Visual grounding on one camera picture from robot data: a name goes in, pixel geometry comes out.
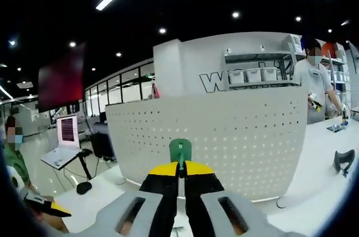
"face mask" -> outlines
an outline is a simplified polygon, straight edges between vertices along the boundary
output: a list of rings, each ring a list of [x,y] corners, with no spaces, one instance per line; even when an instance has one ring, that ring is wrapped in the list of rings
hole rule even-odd
[[[322,57],[321,56],[308,56],[308,61],[311,63],[311,64],[319,64],[322,60]]]
[[[15,150],[19,150],[22,144],[22,135],[15,135]]]

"red screen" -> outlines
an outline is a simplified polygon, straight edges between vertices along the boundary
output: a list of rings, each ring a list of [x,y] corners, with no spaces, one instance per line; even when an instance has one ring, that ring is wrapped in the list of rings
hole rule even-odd
[[[82,99],[85,44],[39,71],[39,111],[59,108]]]

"window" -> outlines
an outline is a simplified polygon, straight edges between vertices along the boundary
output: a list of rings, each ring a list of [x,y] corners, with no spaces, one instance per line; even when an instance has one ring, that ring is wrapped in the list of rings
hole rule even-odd
[[[99,99],[97,93],[97,86],[91,89],[91,103],[92,103],[92,115],[99,115]]]
[[[100,112],[105,112],[105,106],[108,105],[107,97],[107,84],[103,82],[99,84],[99,101],[100,101]]]
[[[152,83],[154,81],[154,63],[149,63],[141,67],[141,88],[142,98],[149,99],[152,95]]]
[[[119,76],[115,76],[108,80],[108,96],[110,99],[110,104],[122,103]]]
[[[91,101],[90,101],[90,90],[86,90],[85,99],[86,99],[86,114],[88,117],[90,117],[92,115]]]
[[[123,102],[141,100],[139,69],[121,74]]]

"computer mouse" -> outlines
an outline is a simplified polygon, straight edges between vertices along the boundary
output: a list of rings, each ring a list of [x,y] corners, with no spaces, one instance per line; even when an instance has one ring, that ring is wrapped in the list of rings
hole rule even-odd
[[[92,184],[90,182],[82,182],[76,186],[76,192],[79,195],[84,195],[91,188],[92,188]]]

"glass wall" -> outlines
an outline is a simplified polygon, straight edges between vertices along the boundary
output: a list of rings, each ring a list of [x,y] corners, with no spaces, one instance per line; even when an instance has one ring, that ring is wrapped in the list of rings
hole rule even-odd
[[[86,114],[99,115],[105,111],[105,106],[108,104],[147,100],[151,97],[154,80],[153,63],[114,76],[86,90]]]
[[[108,105],[107,83],[103,82],[99,84],[98,87],[99,87],[100,113],[102,113],[105,112],[105,106]]]

